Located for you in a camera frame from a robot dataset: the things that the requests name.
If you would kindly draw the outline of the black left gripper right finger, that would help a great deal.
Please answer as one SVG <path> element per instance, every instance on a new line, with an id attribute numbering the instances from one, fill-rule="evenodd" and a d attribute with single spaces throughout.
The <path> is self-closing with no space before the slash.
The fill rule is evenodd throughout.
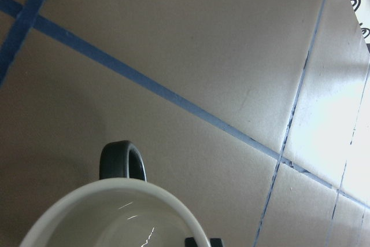
<path id="1" fill-rule="evenodd" d="M 223 240 L 221 238 L 211 238 L 209 241 L 211 247 L 223 247 Z"/>

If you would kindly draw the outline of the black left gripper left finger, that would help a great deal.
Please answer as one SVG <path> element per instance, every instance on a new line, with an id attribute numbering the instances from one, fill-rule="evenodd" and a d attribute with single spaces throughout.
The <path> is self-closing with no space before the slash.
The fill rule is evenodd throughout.
<path id="1" fill-rule="evenodd" d="M 194 237 L 188 237 L 184 240 L 185 247 L 198 247 L 197 242 Z"/>

